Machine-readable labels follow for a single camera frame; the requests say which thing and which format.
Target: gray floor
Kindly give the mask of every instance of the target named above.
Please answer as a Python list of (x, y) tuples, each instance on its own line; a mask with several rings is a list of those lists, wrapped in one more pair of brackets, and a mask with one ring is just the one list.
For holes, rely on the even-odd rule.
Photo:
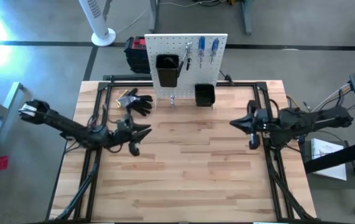
[[(98, 3), (104, 8), (106, 1)], [(148, 1), (144, 0), (113, 0), (107, 24), (120, 30), (146, 8)], [(78, 1), (0, 1), (0, 21), (7, 34), (5, 40), (90, 41), (92, 34)], [(118, 33), (117, 41), (148, 33), (148, 21), (149, 11)], [(160, 5), (157, 32), (227, 32), (229, 43), (235, 44), (355, 45), (355, 1), (256, 0), (253, 34), (243, 35), (242, 26), (237, 5)], [(65, 144), (57, 131), (19, 121), (16, 110), (24, 100), (38, 98), (71, 118), (91, 50), (0, 46), (0, 102), (12, 82), (22, 82), (26, 87), (16, 99), (12, 119), (6, 125), (7, 134), (0, 141), (0, 155), (8, 155), (10, 160), (9, 168), (0, 171), (0, 223), (39, 222), (45, 218)], [(236, 80), (281, 79), (289, 95), (316, 106), (355, 72), (355, 52), (227, 49), (222, 71)], [(131, 73), (123, 48), (100, 48), (90, 79)], [(353, 104), (351, 93), (344, 105)], [(330, 131), (355, 143), (355, 121), (349, 128)], [(335, 140), (324, 134), (315, 136)], [(319, 218), (355, 223), (354, 190), (311, 192)]]

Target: white pegboard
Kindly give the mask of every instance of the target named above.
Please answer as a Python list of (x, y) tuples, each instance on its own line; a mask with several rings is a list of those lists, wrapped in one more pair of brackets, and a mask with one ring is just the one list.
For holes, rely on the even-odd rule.
[[(206, 38), (206, 44), (200, 68), (198, 42), (201, 36)], [(176, 98), (193, 98), (195, 97), (195, 84), (208, 83), (214, 86), (216, 85), (227, 42), (227, 34), (146, 34), (144, 37), (146, 38), (151, 77), (153, 79), (154, 90), (157, 97), (169, 98), (171, 95), (175, 95)], [(215, 38), (219, 39), (219, 46), (214, 61), (211, 63), (211, 48)], [(192, 55), (189, 70), (186, 70), (186, 58), (180, 76), (177, 79), (177, 87), (161, 87), (156, 69), (157, 55), (178, 55), (180, 63), (186, 52), (186, 43), (188, 42), (192, 42)]]

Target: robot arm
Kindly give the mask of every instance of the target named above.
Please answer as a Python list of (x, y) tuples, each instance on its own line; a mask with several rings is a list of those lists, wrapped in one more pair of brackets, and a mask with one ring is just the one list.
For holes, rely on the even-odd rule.
[(342, 106), (312, 113), (299, 108), (284, 108), (278, 112), (277, 118), (270, 118), (266, 109), (257, 109), (255, 101), (250, 101), (247, 108), (248, 115), (231, 121), (230, 125), (251, 135), (251, 149), (256, 149), (260, 145), (257, 132), (268, 133), (270, 146), (282, 149), (297, 136), (327, 127), (346, 128), (353, 121), (346, 108)]
[(129, 142), (129, 150), (132, 155), (140, 154), (136, 144), (140, 143), (144, 137), (150, 133), (149, 124), (136, 124), (130, 114), (124, 115), (116, 122), (116, 130), (109, 131), (106, 125), (94, 126), (94, 128), (83, 126), (71, 119), (60, 115), (50, 108), (49, 104), (40, 101), (27, 101), (19, 114), (22, 120), (33, 124), (47, 124), (59, 131), (63, 138), (73, 137), (87, 149), (97, 149), (104, 147), (110, 152), (114, 146), (122, 146)]

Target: black pen holder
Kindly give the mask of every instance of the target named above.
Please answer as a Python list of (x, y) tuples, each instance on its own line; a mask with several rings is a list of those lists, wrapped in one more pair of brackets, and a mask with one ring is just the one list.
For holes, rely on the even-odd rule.
[(156, 65), (161, 87), (177, 87), (179, 78), (179, 56), (157, 55)]
[(215, 87), (213, 85), (196, 84), (194, 89), (197, 106), (212, 106), (215, 103)]

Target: wooden tabletop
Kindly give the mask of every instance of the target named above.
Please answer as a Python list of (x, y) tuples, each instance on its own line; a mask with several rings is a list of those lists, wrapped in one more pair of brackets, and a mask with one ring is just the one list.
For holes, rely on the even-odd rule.
[[(287, 107), (283, 82), (266, 82), (270, 98), (279, 107)], [(97, 85), (82, 82), (73, 117), (76, 122), (86, 125), (93, 113)], [(132, 87), (112, 90), (111, 120), (125, 113), (115, 100), (126, 89)], [(150, 87), (139, 87), (138, 94), (155, 98)], [(139, 145), (138, 157), (129, 153), (127, 144), (118, 154), (103, 151), (93, 222), (275, 221), (264, 151), (262, 147), (250, 150), (249, 137), (229, 125), (230, 120), (245, 116), (253, 90), (217, 87), (215, 94), (213, 109), (196, 107), (194, 99), (176, 99), (172, 109), (169, 99), (158, 99), (148, 117), (133, 114), (136, 123), (151, 124), (153, 131)], [(108, 127), (115, 129), (111, 123)], [(289, 150), (282, 155), (290, 190), (316, 216), (301, 156)], [(77, 192), (83, 158), (84, 149), (65, 155), (51, 218)]]

